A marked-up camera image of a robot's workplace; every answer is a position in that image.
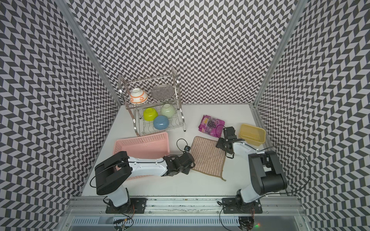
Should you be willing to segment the striped brown dishcloth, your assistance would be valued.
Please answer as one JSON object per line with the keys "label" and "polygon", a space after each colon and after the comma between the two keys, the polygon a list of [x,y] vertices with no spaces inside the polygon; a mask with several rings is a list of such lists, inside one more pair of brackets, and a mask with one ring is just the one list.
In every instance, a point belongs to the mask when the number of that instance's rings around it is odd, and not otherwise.
{"label": "striped brown dishcloth", "polygon": [[217,141],[196,136],[192,142],[191,154],[195,161],[193,170],[222,179],[225,153],[216,147]]}

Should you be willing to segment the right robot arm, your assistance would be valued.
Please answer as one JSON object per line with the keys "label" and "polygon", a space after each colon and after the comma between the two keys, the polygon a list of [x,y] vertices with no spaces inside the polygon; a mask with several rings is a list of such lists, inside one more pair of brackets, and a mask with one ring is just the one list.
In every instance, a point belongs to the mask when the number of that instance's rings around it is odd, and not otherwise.
{"label": "right robot arm", "polygon": [[250,183],[237,191],[237,206],[251,205],[268,194],[287,189],[286,175],[275,151],[258,151],[239,139],[233,127],[222,128],[222,133],[216,147],[224,151],[226,158],[245,159],[250,173]]}

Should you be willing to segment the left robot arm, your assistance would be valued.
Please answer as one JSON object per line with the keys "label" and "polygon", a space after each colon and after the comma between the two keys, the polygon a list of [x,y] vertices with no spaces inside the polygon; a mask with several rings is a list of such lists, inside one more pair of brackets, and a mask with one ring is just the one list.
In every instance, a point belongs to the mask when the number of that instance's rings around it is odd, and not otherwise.
{"label": "left robot arm", "polygon": [[124,186],[126,180],[142,176],[172,177],[179,173],[188,175],[195,165],[188,151],[158,159],[139,159],[120,151],[95,167],[96,194],[108,197],[114,207],[121,208],[131,203]]}

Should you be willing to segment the purple snack bag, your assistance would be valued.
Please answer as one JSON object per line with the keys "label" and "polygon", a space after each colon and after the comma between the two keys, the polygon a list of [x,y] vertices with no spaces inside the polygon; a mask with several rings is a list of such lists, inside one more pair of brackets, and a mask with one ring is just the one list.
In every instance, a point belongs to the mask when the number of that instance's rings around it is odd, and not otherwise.
{"label": "purple snack bag", "polygon": [[198,126],[198,130],[210,136],[220,138],[224,127],[225,122],[223,120],[204,115]]}

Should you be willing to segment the yellow plastic tray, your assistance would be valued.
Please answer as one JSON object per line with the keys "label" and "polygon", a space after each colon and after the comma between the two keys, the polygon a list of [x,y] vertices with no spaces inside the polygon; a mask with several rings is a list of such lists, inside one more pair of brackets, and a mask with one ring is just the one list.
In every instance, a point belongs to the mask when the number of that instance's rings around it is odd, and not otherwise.
{"label": "yellow plastic tray", "polygon": [[260,146],[266,142],[266,131],[248,124],[241,125],[239,136],[254,146]]}

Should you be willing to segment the pink plastic basket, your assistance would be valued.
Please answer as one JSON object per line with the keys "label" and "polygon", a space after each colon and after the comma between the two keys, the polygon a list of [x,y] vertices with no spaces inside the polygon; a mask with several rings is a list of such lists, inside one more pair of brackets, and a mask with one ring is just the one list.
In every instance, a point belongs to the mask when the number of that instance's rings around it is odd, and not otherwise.
{"label": "pink plastic basket", "polygon": [[130,157],[133,173],[128,180],[147,176],[163,176],[167,171],[164,156],[170,154],[168,133],[162,132],[136,138],[117,140],[113,155],[125,151]]}

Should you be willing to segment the blue bowl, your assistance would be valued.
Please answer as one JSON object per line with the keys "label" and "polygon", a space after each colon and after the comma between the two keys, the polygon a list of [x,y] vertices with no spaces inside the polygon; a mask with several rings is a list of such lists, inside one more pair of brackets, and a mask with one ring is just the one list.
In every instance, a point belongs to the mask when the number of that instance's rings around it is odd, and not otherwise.
{"label": "blue bowl", "polygon": [[169,126],[169,119],[166,116],[157,116],[153,121],[153,127],[157,130],[165,130]]}

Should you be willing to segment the pale green bowl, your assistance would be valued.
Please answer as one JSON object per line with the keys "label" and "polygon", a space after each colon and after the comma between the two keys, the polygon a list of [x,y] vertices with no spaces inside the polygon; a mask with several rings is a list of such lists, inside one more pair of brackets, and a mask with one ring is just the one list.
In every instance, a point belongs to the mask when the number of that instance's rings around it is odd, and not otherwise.
{"label": "pale green bowl", "polygon": [[164,104],[161,108],[161,115],[167,117],[168,119],[172,118],[176,114],[176,109],[171,104]]}

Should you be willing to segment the lime green bowl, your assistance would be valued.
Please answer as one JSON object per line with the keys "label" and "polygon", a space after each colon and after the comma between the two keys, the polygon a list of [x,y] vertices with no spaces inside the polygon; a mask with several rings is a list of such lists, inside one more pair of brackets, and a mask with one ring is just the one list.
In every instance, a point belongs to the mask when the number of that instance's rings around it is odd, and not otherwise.
{"label": "lime green bowl", "polygon": [[143,112],[143,118],[145,121],[154,121],[156,117],[158,117],[158,112],[156,109],[150,107],[144,110]]}

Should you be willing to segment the metal dish rack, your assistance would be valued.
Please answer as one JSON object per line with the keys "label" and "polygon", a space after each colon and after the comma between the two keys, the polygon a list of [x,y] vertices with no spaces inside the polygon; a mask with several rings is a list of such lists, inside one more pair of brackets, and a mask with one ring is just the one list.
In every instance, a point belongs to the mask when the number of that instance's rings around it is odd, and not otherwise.
{"label": "metal dish rack", "polygon": [[[166,85],[172,87],[173,95],[167,99],[156,99],[153,96],[152,90],[155,88],[164,88]],[[148,99],[145,102],[134,104],[130,101],[130,93],[135,88],[139,88],[148,94]],[[171,68],[168,75],[140,80],[128,81],[122,75],[119,75],[118,90],[121,98],[124,100],[124,106],[132,118],[134,131],[138,137],[161,132],[154,127],[152,121],[146,121],[144,119],[144,111],[147,108],[153,108],[160,114],[161,108],[165,104],[173,105],[175,108],[175,114],[169,119],[169,126],[165,131],[177,128],[182,128],[183,131],[187,130],[182,108],[180,79],[174,67]]]}

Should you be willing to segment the grey patterned plate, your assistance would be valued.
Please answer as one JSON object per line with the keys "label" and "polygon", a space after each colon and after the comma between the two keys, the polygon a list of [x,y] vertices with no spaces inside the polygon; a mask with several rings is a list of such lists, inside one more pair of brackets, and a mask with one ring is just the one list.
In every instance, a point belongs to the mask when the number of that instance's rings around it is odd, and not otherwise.
{"label": "grey patterned plate", "polygon": [[157,85],[151,89],[151,95],[155,100],[168,100],[175,94],[174,87],[170,84]]}

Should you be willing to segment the white orange patterned bowl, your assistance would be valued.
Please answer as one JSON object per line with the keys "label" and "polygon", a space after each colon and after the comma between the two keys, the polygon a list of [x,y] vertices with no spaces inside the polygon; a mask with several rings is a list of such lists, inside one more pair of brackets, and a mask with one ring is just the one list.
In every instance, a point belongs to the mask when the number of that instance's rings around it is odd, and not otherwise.
{"label": "white orange patterned bowl", "polygon": [[148,94],[141,88],[134,88],[130,92],[130,103],[138,105],[148,99]]}

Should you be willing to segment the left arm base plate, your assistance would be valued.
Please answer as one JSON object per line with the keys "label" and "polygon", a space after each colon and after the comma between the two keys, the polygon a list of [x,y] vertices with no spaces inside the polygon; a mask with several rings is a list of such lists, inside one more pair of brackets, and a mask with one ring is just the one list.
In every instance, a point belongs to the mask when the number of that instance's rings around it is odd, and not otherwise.
{"label": "left arm base plate", "polygon": [[134,197],[130,198],[126,204],[116,207],[110,199],[106,199],[107,197],[103,199],[103,202],[107,205],[107,214],[144,214],[147,203],[147,198]]}

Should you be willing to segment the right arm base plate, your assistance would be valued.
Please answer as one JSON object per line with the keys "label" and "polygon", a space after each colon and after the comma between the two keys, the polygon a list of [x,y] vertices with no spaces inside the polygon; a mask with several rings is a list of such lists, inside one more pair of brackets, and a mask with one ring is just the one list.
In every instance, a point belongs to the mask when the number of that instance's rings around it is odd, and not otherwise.
{"label": "right arm base plate", "polygon": [[260,200],[245,203],[236,198],[222,198],[218,204],[224,209],[225,214],[262,214]]}

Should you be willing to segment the aluminium front rail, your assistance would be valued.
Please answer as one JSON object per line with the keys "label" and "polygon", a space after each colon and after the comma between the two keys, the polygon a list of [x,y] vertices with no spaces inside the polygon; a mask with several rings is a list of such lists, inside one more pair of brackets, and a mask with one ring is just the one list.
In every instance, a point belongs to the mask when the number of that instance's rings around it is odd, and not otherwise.
{"label": "aluminium front rail", "polygon": [[[135,216],[215,216],[225,208],[228,215],[304,216],[305,211],[295,196],[266,196],[250,206],[237,207],[230,196],[134,196],[132,209],[126,214]],[[106,216],[114,215],[102,196],[73,197],[63,215]]]}

